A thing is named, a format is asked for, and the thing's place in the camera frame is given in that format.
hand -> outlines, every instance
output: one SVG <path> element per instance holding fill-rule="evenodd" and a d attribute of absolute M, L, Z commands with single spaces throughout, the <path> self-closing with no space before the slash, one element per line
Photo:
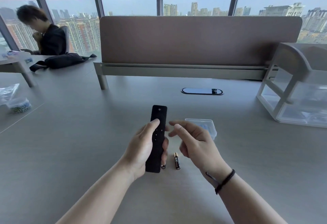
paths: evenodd
<path fill-rule="evenodd" d="M 188 121 L 170 121 L 169 124 L 174 126 L 169 136 L 178 135 L 182 139 L 181 153 L 190 158 L 205 179 L 216 188 L 217 183 L 205 173 L 222 182 L 231 173 L 231 168 L 220 156 L 209 132 Z"/>
<path fill-rule="evenodd" d="M 152 134 L 158 127 L 159 123 L 160 121 L 155 119 L 137 131 L 129 143 L 124 155 L 121 157 L 121 160 L 127 164 L 128 168 L 133 173 L 134 180 L 145 173 L 145 162 L 150 156 L 152 150 Z M 161 156 L 161 164 L 165 165 L 168 148 L 168 139 L 166 137 L 162 144 L 162 148 L 164 149 L 164 152 Z"/>
<path fill-rule="evenodd" d="M 21 50 L 24 51 L 24 52 L 29 52 L 30 54 L 33 54 L 33 51 L 30 50 L 30 49 L 21 49 Z"/>
<path fill-rule="evenodd" d="M 39 42 L 42 39 L 42 33 L 38 32 L 38 31 L 34 32 L 32 36 L 33 36 L 34 40 L 37 42 Z"/>

black shirt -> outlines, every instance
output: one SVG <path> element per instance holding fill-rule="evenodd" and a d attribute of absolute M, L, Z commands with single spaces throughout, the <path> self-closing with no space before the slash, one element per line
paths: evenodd
<path fill-rule="evenodd" d="M 41 55 L 62 55 L 66 53 L 66 35 L 63 29 L 51 24 L 40 40 Z"/>

office chair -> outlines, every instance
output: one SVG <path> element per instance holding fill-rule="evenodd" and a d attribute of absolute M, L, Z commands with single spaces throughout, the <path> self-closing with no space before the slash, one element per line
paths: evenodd
<path fill-rule="evenodd" d="M 69 30 L 67 26 L 61 26 L 66 35 L 66 53 L 69 53 Z"/>

black bag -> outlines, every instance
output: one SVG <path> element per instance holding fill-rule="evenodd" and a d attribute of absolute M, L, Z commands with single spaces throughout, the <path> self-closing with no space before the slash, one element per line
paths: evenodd
<path fill-rule="evenodd" d="M 34 65 L 30 66 L 30 70 L 35 72 L 41 68 L 52 68 L 58 69 L 63 67 L 68 67 L 72 65 L 77 65 L 87 61 L 89 58 L 96 57 L 95 54 L 90 55 L 89 57 L 80 56 L 76 53 L 66 53 L 63 55 L 56 55 L 45 59 L 45 61 L 38 61 Z"/>

plastic bag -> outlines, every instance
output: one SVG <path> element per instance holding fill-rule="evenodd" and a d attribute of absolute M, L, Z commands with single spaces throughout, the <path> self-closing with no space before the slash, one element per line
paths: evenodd
<path fill-rule="evenodd" d="M 19 84 L 14 84 L 8 87 L 0 88 L 0 105 L 6 104 L 12 99 L 16 93 Z"/>

